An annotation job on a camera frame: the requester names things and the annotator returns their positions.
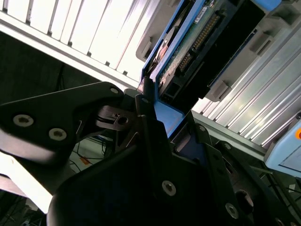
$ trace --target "metal rod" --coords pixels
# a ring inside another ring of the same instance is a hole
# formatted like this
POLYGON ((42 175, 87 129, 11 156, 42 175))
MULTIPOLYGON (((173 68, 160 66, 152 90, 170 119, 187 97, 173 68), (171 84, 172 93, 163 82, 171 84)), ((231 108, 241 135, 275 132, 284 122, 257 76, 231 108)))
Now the metal rod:
POLYGON ((277 173, 274 172, 273 175, 272 175, 272 177, 274 178, 274 180, 276 181, 276 183, 279 185, 280 190, 282 191, 282 193, 286 197, 286 199, 289 201, 289 203, 291 204, 292 208, 294 209, 294 211, 296 212, 296 214, 298 215, 298 217, 301 219, 301 209, 298 207, 298 205, 296 204, 296 202, 294 201, 294 199, 288 193, 286 187, 281 182, 281 180, 278 177, 277 173))
MULTIPOLYGON (((261 166, 263 168, 265 168, 265 165, 264 165, 263 162, 261 162, 260 164, 261 164, 261 166)), ((271 174, 267 174, 266 176, 267 176, 267 179, 269 180, 269 183, 271 184, 273 190, 275 191, 275 194, 277 195, 278 199, 286 206, 286 203, 285 203, 284 199, 282 198, 280 192, 278 191, 277 187, 274 184, 274 181, 271 178, 272 175, 271 174)))
POLYGON ((250 166, 253 170, 258 171, 258 172, 262 172, 262 173, 267 173, 267 174, 273 174, 272 171, 267 170, 267 169, 262 169, 262 168, 258 168, 255 166, 250 166))

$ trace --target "black metal bracket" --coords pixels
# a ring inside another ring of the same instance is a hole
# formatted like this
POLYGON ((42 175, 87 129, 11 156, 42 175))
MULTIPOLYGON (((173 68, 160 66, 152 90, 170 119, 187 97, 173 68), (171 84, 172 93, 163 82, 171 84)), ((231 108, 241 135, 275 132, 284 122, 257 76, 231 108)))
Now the black metal bracket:
POLYGON ((115 85, 99 82, 3 104, 0 148, 41 164, 65 163, 77 142, 101 133, 95 122, 102 106, 118 105, 123 96, 115 85))

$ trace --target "slot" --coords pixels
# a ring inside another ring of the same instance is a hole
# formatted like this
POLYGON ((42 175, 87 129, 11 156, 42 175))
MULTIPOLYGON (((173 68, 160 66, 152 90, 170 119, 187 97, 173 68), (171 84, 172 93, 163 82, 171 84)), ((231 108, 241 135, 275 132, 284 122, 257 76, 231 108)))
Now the slot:
POLYGON ((172 84, 170 85, 170 87, 168 88, 168 90, 166 91, 166 93, 167 93, 168 95, 170 95, 170 96, 173 97, 173 96, 177 93, 177 91, 179 90, 179 88, 180 88, 179 85, 177 85, 177 84, 175 84, 175 83, 172 83, 172 84))

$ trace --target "blue plastic frame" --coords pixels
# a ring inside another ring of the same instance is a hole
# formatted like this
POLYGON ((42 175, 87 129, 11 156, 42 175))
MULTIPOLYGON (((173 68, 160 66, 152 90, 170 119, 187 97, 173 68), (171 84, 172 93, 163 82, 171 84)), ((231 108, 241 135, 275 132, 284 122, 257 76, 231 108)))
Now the blue plastic frame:
MULTIPOLYGON (((162 41, 164 40, 165 35, 167 34, 167 31, 170 30, 171 25, 172 25, 177 13, 179 12, 179 10, 180 10, 180 8, 181 8, 181 6, 183 5, 184 2, 185 2, 185 0, 180 1, 177 9, 175 10, 175 13, 173 14, 172 18, 168 22, 168 24, 166 26, 166 29, 163 31, 163 33, 162 33, 161 37, 159 38, 155 48, 152 50, 149 57, 147 58, 147 60, 145 62, 145 65, 142 69, 141 81, 142 81, 142 79, 145 75, 146 66, 150 63, 150 60, 152 59, 152 57, 157 53, 162 41)), ((165 126, 168 137, 171 136, 173 131, 183 121, 185 115, 184 115, 184 113, 178 111, 177 109, 175 109, 172 106, 162 102, 159 99, 159 96, 158 96, 159 75, 164 70, 164 68, 167 65, 168 61, 170 60, 170 58, 174 54, 175 50, 177 49, 177 47, 181 43, 182 39, 184 38, 186 32, 188 31, 188 29, 190 28, 190 26, 194 22, 195 18, 199 14, 200 10, 203 7, 204 2, 205 2, 205 0, 196 0, 196 2, 193 5, 192 9, 190 10, 189 14, 185 18, 185 21, 183 22, 180 30, 176 34, 173 42, 171 43, 171 45, 169 46, 167 52, 165 53, 164 58, 160 61, 160 63, 157 65, 156 69, 150 75, 150 78, 153 79, 153 81, 155 82, 155 99, 156 100, 155 100, 155 103, 154 103, 154 107, 155 107, 157 119, 164 123, 164 126, 165 126)), ((255 2, 257 2, 259 5, 264 7, 266 10, 271 11, 280 4, 281 0, 255 0, 255 2)))

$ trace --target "bolt hole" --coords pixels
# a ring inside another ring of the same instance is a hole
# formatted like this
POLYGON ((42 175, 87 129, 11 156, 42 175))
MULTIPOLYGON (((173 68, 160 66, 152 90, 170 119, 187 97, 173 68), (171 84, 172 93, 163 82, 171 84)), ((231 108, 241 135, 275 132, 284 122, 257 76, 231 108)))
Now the bolt hole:
POLYGON ((118 119, 118 124, 119 125, 124 125, 128 123, 128 118, 126 117, 121 117, 120 119, 118 119))
POLYGON ((115 88, 110 88, 110 90, 111 90, 113 93, 116 93, 116 94, 119 93, 118 90, 115 89, 115 88))
POLYGON ((27 118, 21 117, 19 118, 20 123, 29 123, 29 120, 27 118))
POLYGON ((55 137, 62 137, 62 136, 63 136, 63 133, 60 132, 60 131, 54 131, 54 132, 53 132, 53 135, 54 135, 55 137))
POLYGON ((173 187, 171 186, 171 184, 167 184, 167 185, 165 185, 165 187, 170 192, 173 190, 173 187))

